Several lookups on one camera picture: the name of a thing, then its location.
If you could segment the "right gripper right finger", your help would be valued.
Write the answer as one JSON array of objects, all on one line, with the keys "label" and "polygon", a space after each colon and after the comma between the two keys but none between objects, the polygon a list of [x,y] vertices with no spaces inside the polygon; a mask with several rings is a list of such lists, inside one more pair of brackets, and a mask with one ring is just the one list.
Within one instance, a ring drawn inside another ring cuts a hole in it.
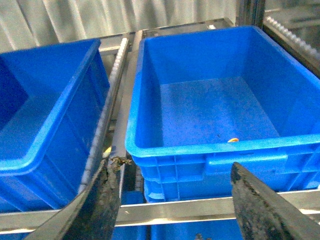
[{"label": "right gripper right finger", "polygon": [[320,225],[301,213],[249,170],[230,172],[235,217],[244,240],[318,240]]}]

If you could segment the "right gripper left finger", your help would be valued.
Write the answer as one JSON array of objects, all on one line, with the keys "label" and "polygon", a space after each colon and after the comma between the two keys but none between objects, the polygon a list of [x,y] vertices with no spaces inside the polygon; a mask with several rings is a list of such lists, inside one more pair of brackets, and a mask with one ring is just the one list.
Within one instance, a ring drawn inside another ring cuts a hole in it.
[{"label": "right gripper left finger", "polygon": [[120,170],[127,157],[102,160],[87,188],[30,233],[28,240],[110,240],[121,205]]}]

